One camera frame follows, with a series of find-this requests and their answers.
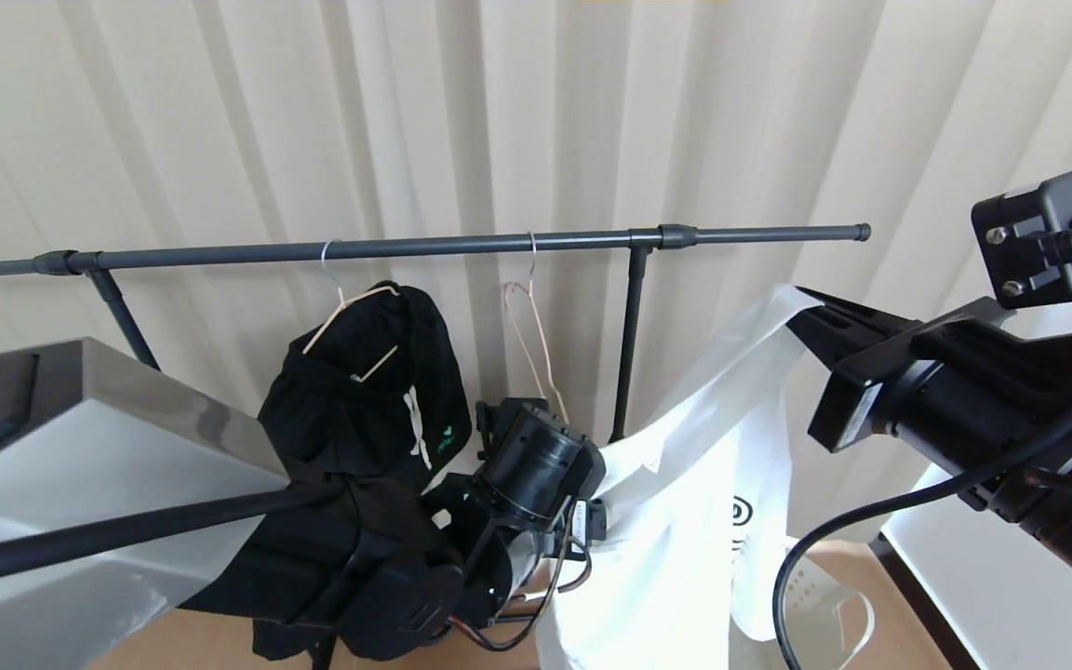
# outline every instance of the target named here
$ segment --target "hanger hook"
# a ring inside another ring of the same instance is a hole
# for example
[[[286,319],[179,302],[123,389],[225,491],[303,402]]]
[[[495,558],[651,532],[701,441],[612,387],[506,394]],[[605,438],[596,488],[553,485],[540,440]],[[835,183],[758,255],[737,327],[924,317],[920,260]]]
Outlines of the hanger hook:
[[[328,268],[325,267],[325,251],[328,251],[328,247],[332,244],[332,242],[340,241],[340,238],[333,238],[333,240],[325,242],[325,245],[321,248],[321,270],[325,272],[325,276],[333,280],[333,284],[337,284],[337,289],[339,289],[339,292],[342,289],[342,282],[336,274],[333,274],[333,272],[329,271]]]
[[[527,237],[533,241],[533,266],[527,270],[527,283],[531,284],[536,277],[536,234],[528,229]]]

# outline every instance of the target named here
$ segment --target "white t-shirt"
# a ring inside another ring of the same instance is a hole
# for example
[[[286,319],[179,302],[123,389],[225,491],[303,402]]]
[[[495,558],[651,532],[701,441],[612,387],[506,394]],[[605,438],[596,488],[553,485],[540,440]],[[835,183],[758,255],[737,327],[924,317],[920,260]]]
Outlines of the white t-shirt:
[[[773,637],[791,476],[781,385],[804,351],[783,326],[818,304],[777,285],[711,340],[646,428],[604,447],[608,539],[537,626],[540,667],[718,669],[731,617]]]

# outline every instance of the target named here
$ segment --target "green embroidered logo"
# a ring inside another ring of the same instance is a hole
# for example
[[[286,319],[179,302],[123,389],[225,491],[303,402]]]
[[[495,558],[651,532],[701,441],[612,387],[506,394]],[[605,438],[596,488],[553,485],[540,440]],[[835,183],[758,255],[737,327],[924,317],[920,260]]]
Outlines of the green embroidered logo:
[[[446,426],[446,432],[442,433],[442,435],[443,437],[441,437],[441,442],[437,444],[437,453],[446,450],[446,447],[455,442],[455,428],[452,426]]]

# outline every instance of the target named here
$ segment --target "white laundry basket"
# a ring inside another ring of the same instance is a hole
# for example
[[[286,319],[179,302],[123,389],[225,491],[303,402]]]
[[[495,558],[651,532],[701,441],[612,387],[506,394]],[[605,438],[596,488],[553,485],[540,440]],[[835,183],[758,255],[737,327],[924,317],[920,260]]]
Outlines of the white laundry basket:
[[[847,641],[843,607],[861,599],[867,626],[858,641]],[[843,585],[808,559],[801,560],[788,581],[788,640],[805,670],[844,670],[876,629],[876,611],[867,596]],[[775,640],[763,643],[745,636],[731,621],[730,670],[787,670]]]

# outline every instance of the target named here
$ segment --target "circular logo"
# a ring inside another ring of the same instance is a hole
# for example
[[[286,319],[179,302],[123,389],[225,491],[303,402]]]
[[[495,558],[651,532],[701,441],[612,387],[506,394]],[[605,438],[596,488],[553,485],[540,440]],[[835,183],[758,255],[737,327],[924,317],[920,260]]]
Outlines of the circular logo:
[[[740,496],[735,496],[735,504],[733,505],[733,513],[731,517],[731,525],[747,525],[747,522],[751,520],[751,504],[744,501]]]

